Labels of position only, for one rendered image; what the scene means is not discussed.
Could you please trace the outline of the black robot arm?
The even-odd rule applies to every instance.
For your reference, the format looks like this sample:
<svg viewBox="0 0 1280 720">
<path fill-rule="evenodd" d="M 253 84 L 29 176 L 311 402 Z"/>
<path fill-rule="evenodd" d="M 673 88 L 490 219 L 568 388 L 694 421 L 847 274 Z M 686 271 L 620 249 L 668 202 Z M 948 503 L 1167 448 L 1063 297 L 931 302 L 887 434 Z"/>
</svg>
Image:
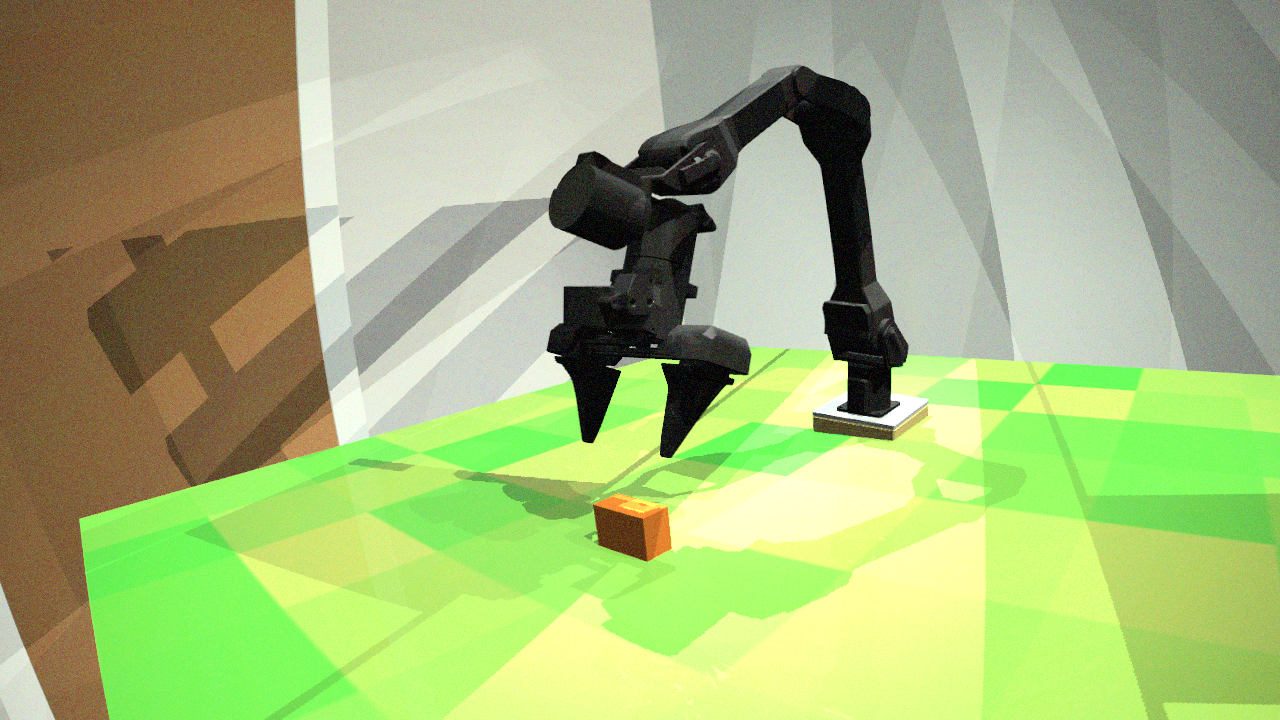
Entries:
<svg viewBox="0 0 1280 720">
<path fill-rule="evenodd" d="M 600 152 L 579 154 L 552 191 L 550 225 L 604 249 L 627 246 L 625 259 L 658 258 L 690 272 L 698 233 L 714 232 L 716 222 L 701 202 L 669 196 L 714 193 L 742 147 L 781 117 L 799 127 L 822 170 L 836 275 L 822 313 L 833 359 L 849 363 L 847 401 L 837 411 L 884 416 L 901 405 L 891 398 L 891 375 L 909 345 L 876 278 L 861 165 L 870 102 L 856 87 L 799 64 L 772 68 L 707 117 L 646 138 L 626 167 Z M 657 281 L 617 275 L 611 286 L 564 286 L 564 325 L 602 329 L 645 316 L 637 331 L 657 334 Z"/>
</svg>

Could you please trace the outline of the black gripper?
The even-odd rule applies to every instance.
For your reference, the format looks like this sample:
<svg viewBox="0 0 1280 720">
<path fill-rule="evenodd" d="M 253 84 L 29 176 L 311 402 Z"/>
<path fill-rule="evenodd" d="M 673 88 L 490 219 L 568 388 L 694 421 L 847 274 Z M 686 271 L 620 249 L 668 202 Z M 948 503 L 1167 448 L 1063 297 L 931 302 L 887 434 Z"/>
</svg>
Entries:
<svg viewBox="0 0 1280 720">
<path fill-rule="evenodd" d="M 749 375 L 753 352 L 748 340 L 716 325 L 682 325 L 686 299 L 698 299 L 687 266 L 658 258 L 627 258 L 617 275 L 658 277 L 660 324 L 657 334 L 637 331 L 639 324 L 613 328 L 561 323 L 550 331 L 547 352 L 557 354 L 568 373 L 576 398 L 582 442 L 593 443 L 620 380 L 614 366 L 622 357 L 680 360 L 660 363 L 668 386 L 660 433 L 660 457 L 673 457 L 730 375 Z M 609 332 L 608 332 L 609 331 Z M 611 333 L 612 332 L 612 333 Z M 658 345 L 657 348 L 650 348 Z M 630 347 L 636 348 L 630 348 Z"/>
</svg>

